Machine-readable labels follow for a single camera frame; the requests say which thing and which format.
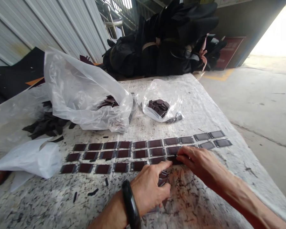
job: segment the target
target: concrete floor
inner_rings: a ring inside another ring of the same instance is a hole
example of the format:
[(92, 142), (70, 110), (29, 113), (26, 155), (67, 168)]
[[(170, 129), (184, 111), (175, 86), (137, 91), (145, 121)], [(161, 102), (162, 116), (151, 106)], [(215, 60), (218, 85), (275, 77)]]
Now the concrete floor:
[(286, 74), (253, 67), (206, 73), (200, 83), (286, 197)]

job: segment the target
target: wrist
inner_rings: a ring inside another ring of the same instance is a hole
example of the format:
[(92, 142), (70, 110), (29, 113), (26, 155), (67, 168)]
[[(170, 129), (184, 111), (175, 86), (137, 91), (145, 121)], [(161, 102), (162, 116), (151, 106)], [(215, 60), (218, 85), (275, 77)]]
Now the wrist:
[(128, 224), (122, 191), (118, 191), (102, 213), (88, 226), (92, 228), (124, 229)]
[(115, 228), (125, 228), (128, 220), (122, 191), (118, 191), (112, 200), (112, 206), (109, 206), (114, 215), (114, 218), (111, 218), (112, 222), (116, 225)]

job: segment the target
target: clear plastic bag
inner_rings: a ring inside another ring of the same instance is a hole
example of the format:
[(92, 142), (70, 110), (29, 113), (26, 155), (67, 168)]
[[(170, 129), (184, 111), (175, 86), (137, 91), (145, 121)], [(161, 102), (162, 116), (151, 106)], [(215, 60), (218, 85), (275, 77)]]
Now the clear plastic bag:
[(31, 140), (22, 128), (43, 117), (49, 101), (45, 84), (23, 91), (0, 104), (0, 151), (8, 152), (13, 147)]
[(62, 165), (58, 144), (47, 142), (40, 149), (50, 139), (32, 140), (14, 147), (0, 159), (0, 170), (26, 171), (49, 179)]
[[(45, 52), (44, 64), (53, 115), (71, 120), (84, 130), (124, 133), (129, 128), (132, 96), (109, 74), (51, 47)], [(119, 106), (98, 109), (108, 95)]]
[[(154, 101), (158, 99), (162, 99), (169, 103), (169, 109), (163, 118), (153, 109), (148, 107), (150, 100)], [(182, 93), (180, 93), (180, 89), (169, 85), (164, 80), (155, 79), (144, 92), (142, 98), (142, 110), (144, 114), (157, 122), (174, 123), (183, 119), (183, 115), (180, 110), (182, 100), (183, 97)]]

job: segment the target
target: bracelet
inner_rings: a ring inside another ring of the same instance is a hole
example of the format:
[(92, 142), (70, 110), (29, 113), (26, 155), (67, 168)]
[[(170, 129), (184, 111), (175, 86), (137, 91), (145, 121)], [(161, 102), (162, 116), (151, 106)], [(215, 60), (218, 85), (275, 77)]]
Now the bracelet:
[(128, 180), (122, 184), (122, 193), (130, 228), (141, 229), (141, 218)]

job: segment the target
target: corrugated metal wall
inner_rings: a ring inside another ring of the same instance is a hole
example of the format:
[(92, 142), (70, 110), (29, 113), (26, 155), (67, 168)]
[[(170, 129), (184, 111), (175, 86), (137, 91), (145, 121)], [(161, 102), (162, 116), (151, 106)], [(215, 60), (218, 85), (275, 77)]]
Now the corrugated metal wall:
[(0, 0), (0, 66), (35, 46), (102, 62), (108, 35), (94, 0)]

